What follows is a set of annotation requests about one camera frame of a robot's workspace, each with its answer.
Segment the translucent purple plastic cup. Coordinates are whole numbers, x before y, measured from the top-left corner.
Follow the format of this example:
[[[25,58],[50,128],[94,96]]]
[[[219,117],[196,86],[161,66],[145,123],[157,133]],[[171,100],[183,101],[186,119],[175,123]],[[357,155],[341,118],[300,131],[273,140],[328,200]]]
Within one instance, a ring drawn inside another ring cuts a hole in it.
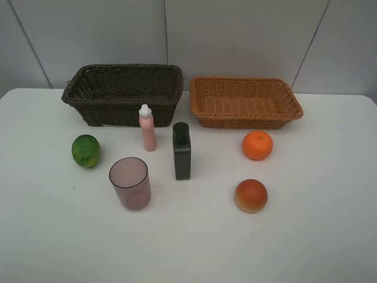
[[[137,157],[126,157],[115,162],[109,180],[121,202],[129,210],[141,210],[151,199],[148,166]]]

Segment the green lime fruit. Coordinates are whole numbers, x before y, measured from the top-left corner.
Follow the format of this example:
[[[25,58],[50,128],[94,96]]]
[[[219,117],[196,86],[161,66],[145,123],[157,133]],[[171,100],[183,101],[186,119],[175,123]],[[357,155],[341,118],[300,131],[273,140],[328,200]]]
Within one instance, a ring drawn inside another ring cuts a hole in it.
[[[72,143],[71,154],[76,164],[80,167],[94,167],[101,158],[100,144],[92,135],[80,135]]]

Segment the pink bottle white cap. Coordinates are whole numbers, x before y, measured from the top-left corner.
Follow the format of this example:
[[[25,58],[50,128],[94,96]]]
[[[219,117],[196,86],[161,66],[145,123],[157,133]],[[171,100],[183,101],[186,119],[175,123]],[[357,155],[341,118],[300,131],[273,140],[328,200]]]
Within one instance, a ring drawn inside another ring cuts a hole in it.
[[[139,109],[139,124],[143,134],[144,149],[148,152],[154,151],[157,147],[154,117],[147,104],[143,104]]]

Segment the orange wicker basket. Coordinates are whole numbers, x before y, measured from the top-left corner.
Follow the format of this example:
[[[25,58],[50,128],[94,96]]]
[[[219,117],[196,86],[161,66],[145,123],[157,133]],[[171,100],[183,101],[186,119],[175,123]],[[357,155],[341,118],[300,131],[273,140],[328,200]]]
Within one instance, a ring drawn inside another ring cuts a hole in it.
[[[280,129],[303,116],[279,78],[194,77],[190,107],[202,126],[215,129]]]

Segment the red orange peach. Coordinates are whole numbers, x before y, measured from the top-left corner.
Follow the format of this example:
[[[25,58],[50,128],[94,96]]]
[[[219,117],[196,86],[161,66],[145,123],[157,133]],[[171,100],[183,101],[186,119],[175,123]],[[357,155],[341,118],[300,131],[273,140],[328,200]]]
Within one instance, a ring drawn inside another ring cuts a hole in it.
[[[244,180],[235,188],[234,201],[236,206],[243,212],[260,212],[268,201],[266,187],[255,179]]]

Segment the dark green rectangular bottle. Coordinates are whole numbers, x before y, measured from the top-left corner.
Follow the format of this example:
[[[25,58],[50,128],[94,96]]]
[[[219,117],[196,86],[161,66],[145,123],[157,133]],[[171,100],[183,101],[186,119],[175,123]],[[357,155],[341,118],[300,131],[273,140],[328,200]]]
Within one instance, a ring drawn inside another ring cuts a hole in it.
[[[173,152],[176,180],[191,177],[191,140],[189,125],[177,122],[173,125]]]

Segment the orange tangerine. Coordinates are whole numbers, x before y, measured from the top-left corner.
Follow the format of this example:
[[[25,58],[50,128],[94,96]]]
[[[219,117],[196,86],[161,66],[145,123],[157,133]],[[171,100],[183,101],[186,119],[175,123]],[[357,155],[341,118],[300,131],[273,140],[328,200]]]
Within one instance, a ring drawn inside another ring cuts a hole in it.
[[[248,158],[256,161],[266,159],[273,150],[273,140],[264,131],[252,131],[242,141],[242,152]]]

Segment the dark brown wicker basket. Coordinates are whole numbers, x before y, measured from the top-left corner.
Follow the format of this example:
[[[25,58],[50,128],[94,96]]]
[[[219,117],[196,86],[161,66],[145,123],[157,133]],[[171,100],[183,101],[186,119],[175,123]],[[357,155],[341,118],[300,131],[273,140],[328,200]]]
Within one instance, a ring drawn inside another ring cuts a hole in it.
[[[93,64],[80,68],[68,82],[64,103],[93,127],[138,127],[143,104],[156,127],[170,125],[183,92],[183,73],[175,65]]]

